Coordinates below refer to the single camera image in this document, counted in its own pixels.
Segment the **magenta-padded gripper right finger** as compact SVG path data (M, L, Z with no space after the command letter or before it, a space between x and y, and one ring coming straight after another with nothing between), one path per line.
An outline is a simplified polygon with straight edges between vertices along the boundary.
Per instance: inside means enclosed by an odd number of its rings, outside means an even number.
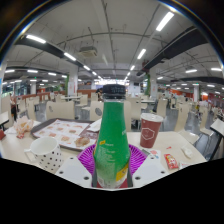
M161 163L161 151L155 149L140 150L129 145L130 160L127 183L129 187L140 188L168 175Z

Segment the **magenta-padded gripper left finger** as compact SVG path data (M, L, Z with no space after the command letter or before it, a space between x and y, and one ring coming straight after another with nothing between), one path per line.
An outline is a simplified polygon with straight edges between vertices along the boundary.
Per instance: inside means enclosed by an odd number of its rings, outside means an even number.
M56 175L84 188L96 187L94 149L95 146L91 145L76 157L70 156L56 172Z

